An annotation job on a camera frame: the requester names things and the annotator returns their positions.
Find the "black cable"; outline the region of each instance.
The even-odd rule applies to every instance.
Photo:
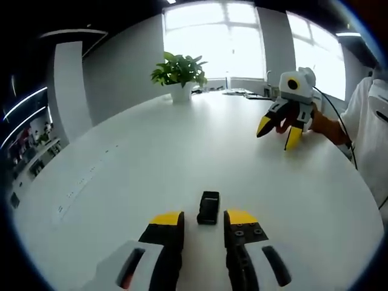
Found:
[[[316,87],[314,87],[314,89],[317,90],[318,92],[320,92],[320,94],[322,94],[322,96],[325,97],[326,100],[329,102],[329,104],[333,107],[335,113],[338,115],[339,121],[341,121],[342,127],[343,127],[343,129],[345,130],[345,134],[346,134],[347,138],[349,138],[349,141],[351,141],[351,138],[350,138],[350,136],[349,136],[349,134],[348,134],[348,132],[347,132],[347,130],[346,130],[346,126],[345,126],[345,124],[344,124],[344,122],[343,122],[343,120],[342,120],[342,118],[341,118],[341,115],[338,113],[338,111],[337,111],[337,109],[334,107],[333,103],[332,103],[332,102],[330,101],[330,99],[325,95],[325,93],[323,93],[320,89],[318,89],[318,88],[316,88]],[[355,154],[354,154],[354,150],[353,150],[353,146],[352,146],[352,145],[350,145],[350,150],[352,151],[354,166],[355,166],[356,170],[358,170],[357,162],[356,162],[356,156],[355,156]]]
[[[387,200],[388,200],[388,196],[385,198],[383,203],[381,203],[381,205],[378,207],[378,210],[380,210],[382,208],[382,206],[384,206],[384,204],[387,202]]]

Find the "potted plant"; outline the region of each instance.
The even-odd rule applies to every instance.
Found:
[[[200,62],[202,56],[193,59],[191,56],[173,55],[164,52],[166,63],[156,64],[159,68],[152,72],[151,77],[154,83],[162,86],[168,85],[173,102],[188,101],[191,98],[192,88],[195,83],[201,87],[207,83],[202,65],[207,62]]]

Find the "bright window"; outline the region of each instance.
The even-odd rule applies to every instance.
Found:
[[[164,13],[164,50],[202,56],[208,78],[263,79],[265,56],[256,8],[251,3],[206,1]]]
[[[296,68],[310,67],[316,87],[326,94],[345,100],[344,55],[336,37],[298,15],[287,12],[295,49]]]

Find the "white tabletop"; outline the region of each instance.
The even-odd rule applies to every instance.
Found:
[[[291,152],[283,150],[286,135],[257,139],[270,104],[212,93],[173,105],[163,96],[67,146],[15,212],[22,242],[47,281],[56,290],[81,287],[156,214],[183,210],[178,290],[231,290],[222,211],[233,208],[256,216],[328,289],[349,287],[383,236],[372,194],[321,135],[305,134]],[[221,195],[217,226],[196,223],[206,190]],[[58,206],[65,208],[60,215]]]

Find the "white flower pot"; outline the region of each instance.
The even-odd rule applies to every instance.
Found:
[[[168,85],[173,103],[189,102],[192,98],[192,88],[195,83],[188,82],[182,88],[181,84]]]

